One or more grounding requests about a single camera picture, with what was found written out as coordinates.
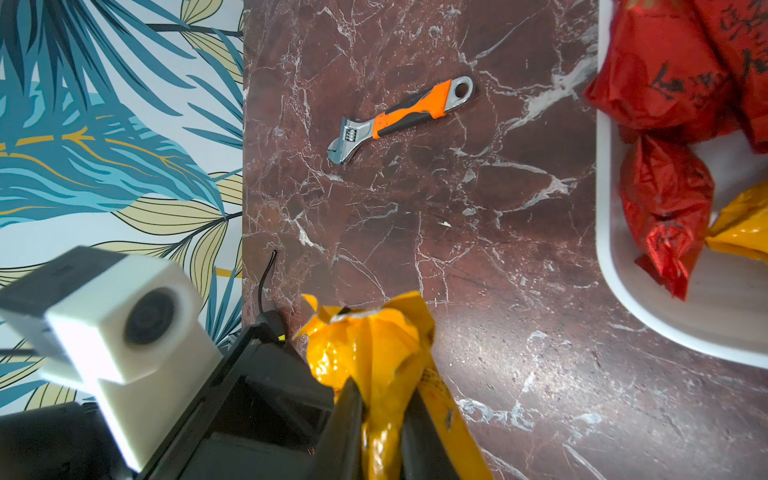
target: yellow wrapper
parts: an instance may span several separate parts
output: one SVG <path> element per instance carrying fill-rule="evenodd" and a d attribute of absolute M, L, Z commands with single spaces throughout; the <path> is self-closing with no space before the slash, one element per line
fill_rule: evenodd
<path fill-rule="evenodd" d="M 720 212 L 707 245 L 768 262 L 768 183 L 750 188 Z"/>
<path fill-rule="evenodd" d="M 419 292 L 398 296 L 380 310 L 343 315 L 314 296 L 304 299 L 316 314 L 297 335 L 309 337 L 306 359 L 313 376 L 333 388 L 337 399 L 352 376 L 368 407 L 361 431 L 368 480 L 399 478 L 402 421 L 416 388 L 459 477 L 492 478 L 432 360 L 435 321 Z"/>

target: white camera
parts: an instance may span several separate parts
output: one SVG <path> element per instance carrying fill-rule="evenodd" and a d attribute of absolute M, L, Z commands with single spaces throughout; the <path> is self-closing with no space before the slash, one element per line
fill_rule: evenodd
<path fill-rule="evenodd" d="M 41 375 L 96 397 L 140 471 L 222 358 L 169 260 L 76 247 L 0 290 L 0 316 L 46 356 Z"/>

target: red wrapper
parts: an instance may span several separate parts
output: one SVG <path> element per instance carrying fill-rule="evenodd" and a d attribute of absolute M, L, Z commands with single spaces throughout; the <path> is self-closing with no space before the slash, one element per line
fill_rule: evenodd
<path fill-rule="evenodd" d="M 701 253 L 715 184 L 688 147 L 644 135 L 621 166 L 621 202 L 636 260 L 673 296 L 685 300 Z"/>
<path fill-rule="evenodd" d="M 696 144 L 720 135 L 728 135 L 741 128 L 739 118 L 733 109 L 724 105 L 718 109 L 705 109 L 700 116 L 682 125 L 669 128 L 655 128 L 645 133 L 673 144 Z M 619 125 L 619 136 L 625 144 L 633 144 L 643 134 L 624 125 Z"/>
<path fill-rule="evenodd" d="M 611 46 L 586 98 L 637 131 L 697 122 L 696 132 L 716 134 L 716 125 L 702 123 L 717 121 L 733 82 L 691 4 L 621 0 L 616 8 Z M 693 137 L 706 139 L 698 133 Z"/>
<path fill-rule="evenodd" d="M 742 90 L 753 144 L 768 141 L 768 2 L 693 0 L 707 34 Z"/>

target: chrome wrench head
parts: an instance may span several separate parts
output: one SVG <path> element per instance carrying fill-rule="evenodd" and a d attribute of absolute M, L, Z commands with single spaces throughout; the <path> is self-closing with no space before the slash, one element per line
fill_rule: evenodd
<path fill-rule="evenodd" d="M 358 123 L 348 118 L 341 120 L 339 137 L 328 145 L 328 159 L 334 164 L 345 164 L 360 144 L 373 136 L 373 120 Z"/>

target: wallpaper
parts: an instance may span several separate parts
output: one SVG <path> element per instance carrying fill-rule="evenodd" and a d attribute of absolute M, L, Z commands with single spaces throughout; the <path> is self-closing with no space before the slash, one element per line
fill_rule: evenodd
<path fill-rule="evenodd" d="M 242 318 L 241 0 L 0 2 L 0 286 L 77 245 L 178 262 Z M 0 321 L 0 347 L 29 348 Z M 0 415 L 88 399 L 0 357 Z"/>

